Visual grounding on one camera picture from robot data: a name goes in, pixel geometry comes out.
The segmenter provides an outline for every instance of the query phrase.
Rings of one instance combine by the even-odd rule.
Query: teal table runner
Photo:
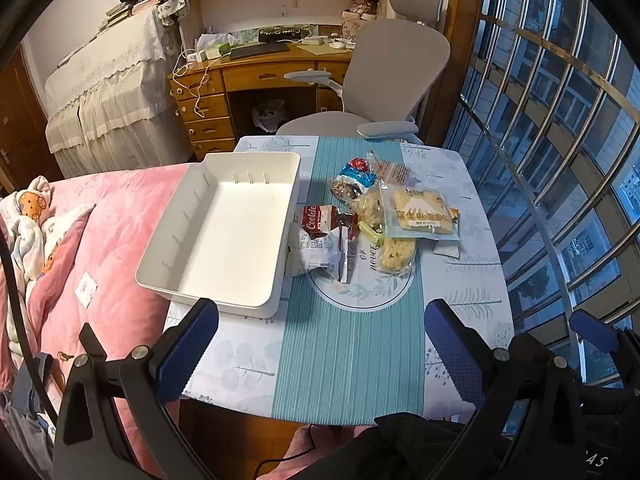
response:
[[[397,142],[321,137],[306,203],[334,204],[330,182],[349,160],[375,149],[402,163]],[[412,271],[420,275],[416,259]],[[293,280],[272,415],[318,424],[368,424],[393,412],[422,413],[424,302],[420,279],[394,304],[373,312],[343,310],[306,276]]]

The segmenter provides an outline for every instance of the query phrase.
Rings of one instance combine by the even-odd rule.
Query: storage box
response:
[[[209,153],[185,172],[136,272],[140,286],[222,312],[278,309],[298,198],[297,153]]]

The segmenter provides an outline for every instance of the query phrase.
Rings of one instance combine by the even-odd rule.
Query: chair headrest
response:
[[[434,27],[440,19],[442,0],[389,0],[392,9],[412,22]]]

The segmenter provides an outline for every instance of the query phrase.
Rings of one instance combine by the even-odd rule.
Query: tablecloth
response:
[[[278,312],[269,319],[221,314],[185,396],[315,424],[369,424],[400,411],[440,418],[473,410],[460,399],[422,325],[424,305],[444,298],[491,348],[508,346],[513,336],[495,242],[460,155],[338,137],[243,137],[236,147],[299,153],[300,206],[332,203],[328,180],[369,150],[403,161],[460,210],[460,258],[433,254],[434,242],[421,240],[411,274],[389,276],[374,269],[376,249],[360,236],[348,284],[318,270],[286,278]],[[187,311],[172,303],[166,327]]]

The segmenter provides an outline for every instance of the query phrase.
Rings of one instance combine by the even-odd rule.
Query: chair armrest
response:
[[[404,139],[412,144],[422,144],[415,136],[420,128],[411,121],[380,121],[365,123],[357,127],[358,133],[370,140]]]
[[[284,79],[291,79],[298,83],[318,83],[328,86],[342,97],[342,85],[331,79],[331,72],[326,70],[300,70],[298,72],[287,72]]]

